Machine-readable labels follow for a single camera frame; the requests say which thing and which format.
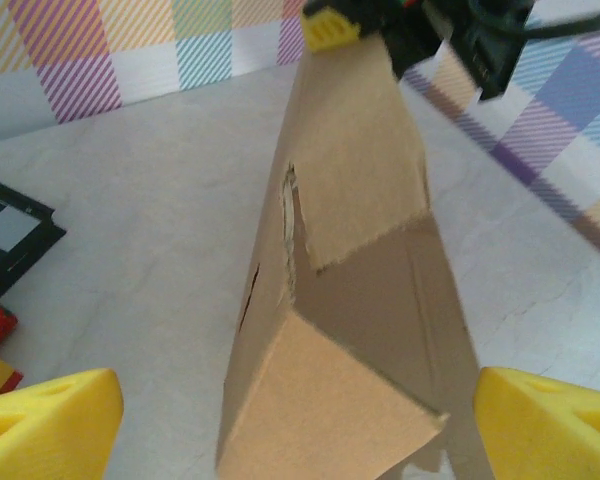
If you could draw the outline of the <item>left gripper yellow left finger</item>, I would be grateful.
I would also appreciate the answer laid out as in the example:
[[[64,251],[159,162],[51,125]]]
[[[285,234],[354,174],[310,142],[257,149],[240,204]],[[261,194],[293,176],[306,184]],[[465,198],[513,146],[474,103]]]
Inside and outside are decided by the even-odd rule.
[[[122,422],[114,370],[0,395],[0,480],[103,480]]]

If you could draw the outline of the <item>brown cardboard box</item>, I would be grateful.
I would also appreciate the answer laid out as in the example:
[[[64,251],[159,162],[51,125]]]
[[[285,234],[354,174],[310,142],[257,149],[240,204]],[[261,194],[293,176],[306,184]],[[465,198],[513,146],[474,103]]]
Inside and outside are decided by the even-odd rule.
[[[493,480],[425,148],[379,37],[305,53],[224,381],[218,480]]]

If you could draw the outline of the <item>black grey checkerboard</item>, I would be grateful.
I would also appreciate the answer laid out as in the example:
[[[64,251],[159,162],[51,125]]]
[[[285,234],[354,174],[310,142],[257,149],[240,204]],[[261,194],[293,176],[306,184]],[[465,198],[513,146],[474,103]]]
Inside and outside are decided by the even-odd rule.
[[[0,183],[0,298],[66,234],[53,214]]]

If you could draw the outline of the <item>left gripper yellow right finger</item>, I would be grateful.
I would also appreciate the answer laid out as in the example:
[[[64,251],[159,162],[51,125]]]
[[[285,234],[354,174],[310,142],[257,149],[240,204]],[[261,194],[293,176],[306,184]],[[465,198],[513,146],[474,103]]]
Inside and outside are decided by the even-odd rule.
[[[600,391],[485,367],[473,411],[495,480],[600,480]]]

